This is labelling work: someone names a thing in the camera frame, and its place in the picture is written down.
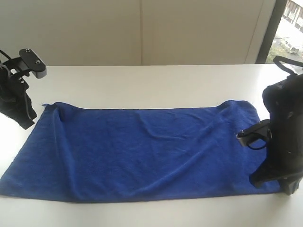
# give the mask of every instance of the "black mechanical arm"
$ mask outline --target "black mechanical arm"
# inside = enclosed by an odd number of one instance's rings
[[[260,187],[264,182],[278,180],[281,190],[290,195],[303,178],[303,74],[297,75],[282,62],[303,67],[302,62],[274,58],[274,63],[289,76],[263,91],[270,120],[239,132],[237,138],[253,150],[266,147],[267,157],[250,175],[251,184]],[[265,145],[252,147],[256,140],[263,140]]]
[[[20,57],[14,59],[2,50],[0,53],[8,58],[0,62],[0,112],[27,129],[34,124],[37,115],[26,93],[29,85],[22,77],[32,72],[38,79],[43,78],[47,74],[46,65],[30,49],[20,50]]]

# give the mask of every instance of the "outdoor view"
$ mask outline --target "outdoor view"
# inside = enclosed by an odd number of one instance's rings
[[[287,1],[266,63],[273,63],[276,55],[303,61],[303,0]]]

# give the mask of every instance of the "blue towel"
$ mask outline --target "blue towel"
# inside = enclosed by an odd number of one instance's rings
[[[278,192],[277,182],[249,183],[266,151],[243,148],[235,137],[258,121],[245,101],[149,110],[46,105],[0,179],[0,194],[126,202]]]

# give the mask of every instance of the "towel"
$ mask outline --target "towel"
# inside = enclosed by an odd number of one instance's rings
[[[132,202],[279,192],[249,182],[266,151],[236,134],[259,121],[245,101],[181,109],[45,105],[0,179],[0,194],[67,202]]]

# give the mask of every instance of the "white table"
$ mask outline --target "white table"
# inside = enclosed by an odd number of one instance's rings
[[[33,107],[175,108],[250,101],[269,117],[262,91],[286,74],[274,65],[49,67],[27,79]],[[0,115],[0,175],[30,131]],[[246,195],[137,203],[72,204],[0,197],[0,227],[301,227],[303,185],[293,196]]]

